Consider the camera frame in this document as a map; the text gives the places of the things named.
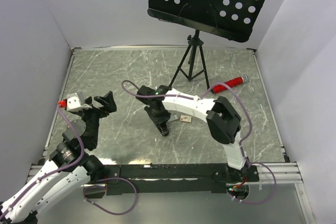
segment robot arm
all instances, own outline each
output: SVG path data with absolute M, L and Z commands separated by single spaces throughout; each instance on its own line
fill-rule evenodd
M 167 136 L 169 133 L 166 126 L 170 118 L 168 111 L 192 115 L 206 122 L 212 137 L 223 144 L 228 165 L 237 170 L 244 167 L 246 154 L 239 143 L 241 118 L 225 97 L 200 99 L 197 96 L 184 94 L 167 86 L 159 86 L 157 90 L 142 86 L 138 90 L 138 94 L 173 95 L 154 99 L 137 98 L 147 105 L 145 110 L 162 135 Z
M 84 147 L 89 150 L 93 150 L 97 146 L 99 119 L 117 110 L 111 91 L 104 97 L 95 97 L 94 99 L 103 106 L 95 108 L 92 105 L 92 98 L 84 100 L 81 93 L 71 94 L 67 96 L 66 100 L 59 103 L 69 112 L 81 116 L 81 120 L 74 120 L 71 123 L 81 136 Z M 73 131 L 68 128 L 63 133 L 63 138 L 38 174 L 17 194 L 0 206 L 0 216 L 8 210 L 0 221 L 21 224 L 37 223 L 37 214 L 47 211 L 74 188 L 101 178 L 104 166 L 95 156 L 89 156 L 85 153 L 77 165 L 42 180 L 39 179 L 45 174 L 73 163 L 80 156 L 81 148 Z M 22 198 L 13 205 L 22 193 L 24 193 Z

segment red cylinder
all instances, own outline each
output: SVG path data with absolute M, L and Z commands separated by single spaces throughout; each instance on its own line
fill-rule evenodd
M 235 86 L 238 86 L 242 83 L 245 83 L 247 82 L 248 78 L 247 76 L 244 74 L 243 76 L 240 76 L 240 77 L 237 77 L 235 79 L 232 79 L 232 80 L 229 80 L 229 81 L 226 81 L 225 84 L 227 84 L 230 88 L 233 88 Z M 213 94 L 218 94 L 222 91 L 226 90 L 226 87 L 224 87 L 223 85 L 217 85 L 213 88 Z

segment tripod leg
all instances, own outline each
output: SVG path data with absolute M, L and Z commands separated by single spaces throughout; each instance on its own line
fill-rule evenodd
M 181 69 L 181 67 L 182 67 L 182 65 L 183 65 L 184 60 L 185 60 L 185 58 L 187 57 L 187 55 L 188 55 L 188 53 L 189 53 L 189 51 L 190 51 L 190 48 L 191 48 L 191 45 L 188 46 L 188 48 L 187 48 L 186 52 L 184 53 L 184 56 L 183 56 L 183 58 L 182 58 L 182 60 L 181 60 L 181 62 L 180 62 L 180 64 L 179 64 L 179 66 L 177 67 L 177 71 L 175 72 L 174 77 L 173 77 L 172 81 L 171 81 L 170 84 L 169 84 L 169 87 L 170 87 L 170 88 L 172 87 L 172 85 L 173 85 L 173 83 L 174 83 L 174 81 L 175 81 L 175 79 L 176 79 L 176 76 L 177 76 L 177 74 L 179 73 L 179 71 L 180 71 L 180 69 Z
M 197 46 L 193 46 L 193 48 L 191 49 L 188 81 L 191 81 L 193 77 L 193 68 L 194 68 L 194 62 L 195 62 L 195 57 L 196 57 L 196 50 L 197 50 Z
M 203 69 L 204 69 L 206 86 L 207 86 L 207 88 L 210 88 L 210 86 L 209 86 L 208 72 L 206 71 L 205 59 L 204 59 L 204 53 L 203 53 L 202 46 L 200 46 L 200 52 L 201 52 L 201 59 L 202 59 L 202 64 L 203 64 Z

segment black music stand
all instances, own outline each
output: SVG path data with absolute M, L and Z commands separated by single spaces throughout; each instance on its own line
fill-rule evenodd
M 188 79 L 204 72 L 206 85 L 209 88 L 205 59 L 200 40 L 200 31 L 218 35 L 228 40 L 246 42 L 252 33 L 253 25 L 265 0 L 149 0 L 148 14 L 161 21 L 176 23 L 196 29 L 195 35 L 188 36 L 188 48 L 170 83 L 170 87 L 179 73 Z M 192 76 L 197 47 L 200 48 L 203 70 Z M 192 48 L 189 59 L 188 75 L 182 64 Z

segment gray floor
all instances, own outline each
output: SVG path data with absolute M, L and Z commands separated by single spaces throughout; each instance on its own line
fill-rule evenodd
M 265 199 L 273 185 L 250 187 L 250 201 Z M 110 211 L 125 211 L 133 203 L 132 194 L 105 196 L 98 204 Z M 38 216 L 39 224 L 303 224 L 306 223 L 294 185 L 278 185 L 274 198 L 262 205 L 232 202 L 227 194 L 164 193 L 140 194 L 135 208 L 124 216 L 112 216 L 83 202 L 77 189 L 47 213 Z
M 170 134 L 163 137 L 143 110 L 143 104 L 125 93 L 120 86 L 124 79 L 152 88 L 168 85 L 185 48 L 151 50 L 77 50 L 66 84 L 64 96 L 82 91 L 86 96 L 114 93 L 118 111 L 101 120 L 99 145 L 92 153 L 104 164 L 143 163 L 224 163 L 225 152 L 221 144 L 211 137 L 207 125 L 193 118 L 190 124 L 169 123 Z M 284 162 L 279 138 L 251 50 L 205 50 L 210 83 L 227 81 L 247 74 L 251 81 L 234 90 L 247 107 L 253 121 L 253 133 L 243 143 L 250 160 Z M 201 70 L 199 55 L 196 71 Z M 201 94 L 206 90 L 204 76 L 188 82 L 180 73 L 173 86 L 188 94 Z M 226 96 L 242 116 L 242 135 L 247 123 L 239 104 L 229 91 Z M 73 120 L 77 118 L 68 113 Z M 65 122 L 58 117 L 49 145 L 49 152 L 62 141 Z

